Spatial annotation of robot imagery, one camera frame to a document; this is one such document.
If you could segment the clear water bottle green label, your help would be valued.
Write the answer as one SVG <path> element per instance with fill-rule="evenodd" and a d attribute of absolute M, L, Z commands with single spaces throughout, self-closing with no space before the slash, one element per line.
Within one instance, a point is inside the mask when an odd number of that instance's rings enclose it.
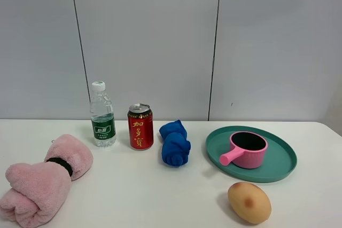
<path fill-rule="evenodd" d="M 116 140 L 112 102 L 106 93 L 105 82 L 93 82 L 91 88 L 93 95 L 90 101 L 90 115 L 95 145 L 111 147 Z"/>

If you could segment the red drink can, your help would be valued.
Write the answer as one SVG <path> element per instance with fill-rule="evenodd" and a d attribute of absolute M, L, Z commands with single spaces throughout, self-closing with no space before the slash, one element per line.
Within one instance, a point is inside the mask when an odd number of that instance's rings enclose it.
<path fill-rule="evenodd" d="M 153 145 L 153 113 L 147 104 L 134 104 L 129 107 L 128 127 L 130 145 L 136 150 L 146 150 Z"/>

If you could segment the rolled blue towel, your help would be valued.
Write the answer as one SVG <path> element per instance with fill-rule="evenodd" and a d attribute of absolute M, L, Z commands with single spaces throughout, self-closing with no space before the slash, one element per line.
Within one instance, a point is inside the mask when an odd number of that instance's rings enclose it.
<path fill-rule="evenodd" d="M 159 129 L 163 144 L 161 158 L 171 167 L 178 168 L 188 162 L 191 144 L 187 140 L 187 131 L 182 122 L 176 120 L 163 125 Z"/>

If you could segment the rolled pink fleece towel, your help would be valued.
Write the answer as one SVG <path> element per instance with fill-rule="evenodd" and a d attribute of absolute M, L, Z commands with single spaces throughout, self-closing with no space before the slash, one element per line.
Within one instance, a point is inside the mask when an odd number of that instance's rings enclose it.
<path fill-rule="evenodd" d="M 51 144 L 43 162 L 16 163 L 5 173 L 11 189 L 1 197 L 1 216 L 21 227 L 39 227 L 53 219 L 74 180 L 92 166 L 90 149 L 64 134 Z"/>

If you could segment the toy potato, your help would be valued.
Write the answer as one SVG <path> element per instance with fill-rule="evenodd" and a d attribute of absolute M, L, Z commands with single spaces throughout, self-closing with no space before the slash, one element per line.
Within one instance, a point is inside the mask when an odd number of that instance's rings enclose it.
<path fill-rule="evenodd" d="M 234 212 L 251 224 L 261 224 L 271 215 L 271 202 L 266 193 L 256 185 L 238 182 L 228 189 L 228 200 Z"/>

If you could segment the teal round tray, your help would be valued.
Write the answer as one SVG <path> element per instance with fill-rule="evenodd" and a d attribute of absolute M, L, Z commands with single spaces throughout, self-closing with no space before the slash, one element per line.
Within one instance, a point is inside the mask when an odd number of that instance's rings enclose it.
<path fill-rule="evenodd" d="M 219 156 L 229 150 L 229 137 L 240 131 L 253 132 L 262 136 L 268 143 L 263 164 L 255 169 L 245 169 L 236 164 L 223 166 Z M 211 132 L 205 141 L 209 159 L 224 173 L 237 179 L 257 183 L 271 183 L 287 177 L 297 165 L 297 156 L 292 147 L 280 137 L 254 127 L 233 125 Z"/>

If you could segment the pink toy saucepan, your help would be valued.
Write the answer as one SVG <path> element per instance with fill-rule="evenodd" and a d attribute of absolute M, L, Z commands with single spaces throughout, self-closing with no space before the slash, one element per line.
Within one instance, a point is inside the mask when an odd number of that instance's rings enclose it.
<path fill-rule="evenodd" d="M 220 155 L 219 163 L 228 166 L 230 163 L 244 169 L 255 169 L 262 165 L 268 149 L 268 142 L 260 135 L 238 131 L 230 138 L 230 151 Z"/>

